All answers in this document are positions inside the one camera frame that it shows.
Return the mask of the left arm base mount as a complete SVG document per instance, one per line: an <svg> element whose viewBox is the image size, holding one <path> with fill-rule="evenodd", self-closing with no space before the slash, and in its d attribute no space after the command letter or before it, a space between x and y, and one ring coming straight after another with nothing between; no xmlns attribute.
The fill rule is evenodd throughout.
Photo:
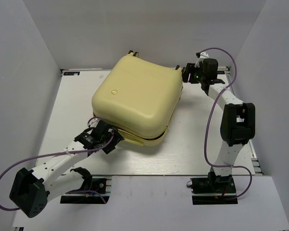
<svg viewBox="0 0 289 231"><path fill-rule="evenodd" d="M111 193L111 177L93 177L88 191L64 194L60 198L61 204L76 205L105 205Z"/></svg>

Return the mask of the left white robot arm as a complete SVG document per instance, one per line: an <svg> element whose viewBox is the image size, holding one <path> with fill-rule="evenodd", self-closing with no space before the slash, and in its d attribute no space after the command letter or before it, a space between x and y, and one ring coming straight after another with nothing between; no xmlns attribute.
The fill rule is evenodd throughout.
<svg viewBox="0 0 289 231"><path fill-rule="evenodd" d="M63 194L92 193L92 174L75 165L99 150L110 153L123 140L118 128L99 120L77 135L63 152L30 170L19 170L9 198L28 218L33 218Z"/></svg>

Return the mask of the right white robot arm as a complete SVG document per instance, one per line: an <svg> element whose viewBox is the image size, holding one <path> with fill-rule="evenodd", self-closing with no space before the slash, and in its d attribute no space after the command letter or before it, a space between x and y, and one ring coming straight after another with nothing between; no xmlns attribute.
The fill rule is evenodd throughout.
<svg viewBox="0 0 289 231"><path fill-rule="evenodd" d="M220 135L223 140L218 157L210 163L208 187L219 192L230 182L232 169L241 149L255 136L255 112L253 103L237 98L218 78L218 62L215 59L201 59L198 64L188 63L182 70L184 83L200 84L201 89L214 100L213 106L222 111Z"/></svg>

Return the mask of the yellow suitcase with black lining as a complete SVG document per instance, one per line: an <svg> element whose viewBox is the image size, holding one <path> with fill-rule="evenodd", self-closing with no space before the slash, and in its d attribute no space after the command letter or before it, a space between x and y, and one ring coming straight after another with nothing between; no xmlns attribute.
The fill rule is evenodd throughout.
<svg viewBox="0 0 289 231"><path fill-rule="evenodd" d="M182 90L179 66L154 64L130 50L93 94L92 111L127 142L156 146L166 136Z"/></svg>

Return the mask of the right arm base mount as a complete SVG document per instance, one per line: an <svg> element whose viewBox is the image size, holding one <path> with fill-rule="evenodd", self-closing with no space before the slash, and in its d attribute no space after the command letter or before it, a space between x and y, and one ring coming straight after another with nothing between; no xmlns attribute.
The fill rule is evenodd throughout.
<svg viewBox="0 0 289 231"><path fill-rule="evenodd" d="M229 183L218 185L214 189L208 178L191 178L187 187L192 190L193 205L236 205L236 187L234 180Z"/></svg>

